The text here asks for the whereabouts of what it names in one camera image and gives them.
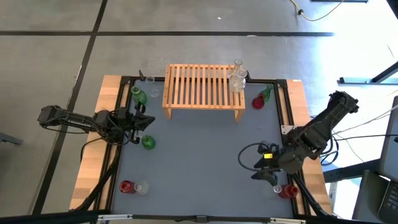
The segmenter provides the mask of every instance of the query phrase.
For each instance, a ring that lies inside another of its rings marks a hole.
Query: wooden rack
[[[172,109],[234,110],[242,117],[244,90],[229,90],[228,71],[234,65],[170,64],[166,68],[162,107],[167,119]]]

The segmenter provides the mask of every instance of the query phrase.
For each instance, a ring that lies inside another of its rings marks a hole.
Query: wooden table edge
[[[95,112],[99,110],[111,111],[114,109],[118,97],[121,77],[122,76],[119,75],[104,76],[101,90],[99,91]],[[287,88],[289,91],[289,100],[292,109],[294,124],[304,125],[310,121],[310,115],[308,112],[307,101],[305,99],[303,83],[301,82],[301,80],[287,80]],[[124,99],[126,99],[128,91],[128,88],[124,89]],[[283,96],[281,96],[280,101],[282,107],[282,116],[284,117],[284,120],[286,120],[287,118],[285,118],[285,116],[287,108],[285,107]],[[96,133],[89,133],[87,141],[95,138],[98,138],[98,135]],[[106,143],[104,141],[93,142],[86,146],[83,153],[83,159],[80,164],[79,173],[76,178],[76,184],[70,202],[70,209],[79,206],[98,183],[101,167],[104,160],[105,148]],[[323,178],[323,172],[319,159],[313,161],[307,158],[304,162],[303,173],[306,186],[314,196],[315,200],[317,200],[317,202],[326,212],[331,213],[331,207],[328,199],[328,194],[326,192],[325,180]],[[103,193],[105,194],[102,194],[99,205],[100,208],[104,208],[106,197],[108,195],[108,187],[109,181],[104,187]],[[302,200],[299,196],[297,197],[297,207],[298,212],[300,214],[304,214]]]

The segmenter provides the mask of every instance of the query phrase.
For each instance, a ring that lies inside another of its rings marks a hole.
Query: clear glass
[[[145,82],[148,83],[150,85],[150,93],[149,95],[151,97],[158,97],[160,95],[159,90],[154,87],[152,84],[155,82],[155,77],[153,76],[149,76],[145,79]]]
[[[235,93],[239,93],[246,86],[245,77],[248,72],[242,67],[242,60],[235,60],[235,66],[229,73],[229,89]]]
[[[148,193],[149,184],[146,180],[143,180],[134,184],[134,189],[137,193],[144,195]]]
[[[279,194],[282,192],[282,187],[278,184],[274,186],[274,192]]]

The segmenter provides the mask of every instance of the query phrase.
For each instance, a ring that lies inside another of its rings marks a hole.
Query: gray tabletop
[[[153,150],[141,144],[122,148],[114,193],[113,213],[140,215],[212,215],[224,217],[292,217],[290,200],[281,199],[265,181],[252,180],[253,172],[238,164],[238,152],[253,142],[267,140],[282,145],[275,94],[261,110],[252,99],[265,84],[247,84],[246,111],[234,122],[233,111],[173,110],[165,118],[162,94],[149,96],[152,88],[163,93],[164,82],[137,81],[148,95],[146,114],[156,120],[141,135],[156,140]],[[256,147],[242,155],[247,166],[260,159]],[[287,183],[286,173],[278,175]],[[149,183],[146,195],[119,191],[123,180]]]

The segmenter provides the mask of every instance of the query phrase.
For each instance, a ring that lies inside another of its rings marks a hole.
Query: white cable
[[[383,116],[383,115],[387,114],[388,112],[390,112],[390,111],[392,111],[392,110],[395,110],[396,108],[398,108],[398,105],[397,105],[397,106],[395,106],[395,107],[393,107],[393,108],[391,108],[391,110],[389,110],[389,111],[387,111],[387,112],[383,113],[382,115],[379,115],[379,116],[377,116],[377,117],[373,118],[373,119],[372,119],[372,120],[370,120],[370,121],[367,121],[367,122],[365,122],[365,123],[363,123],[363,124],[359,124],[359,125],[357,125],[357,126],[354,126],[354,127],[352,127],[352,128],[348,128],[348,129],[346,129],[346,130],[337,131],[335,134],[343,133],[343,132],[345,132],[345,131],[348,131],[348,130],[351,130],[351,129],[354,129],[354,128],[357,128],[357,127],[360,127],[360,126],[362,126],[362,125],[369,124],[370,122],[372,122],[372,121],[375,121],[375,120],[379,119],[381,116]]]

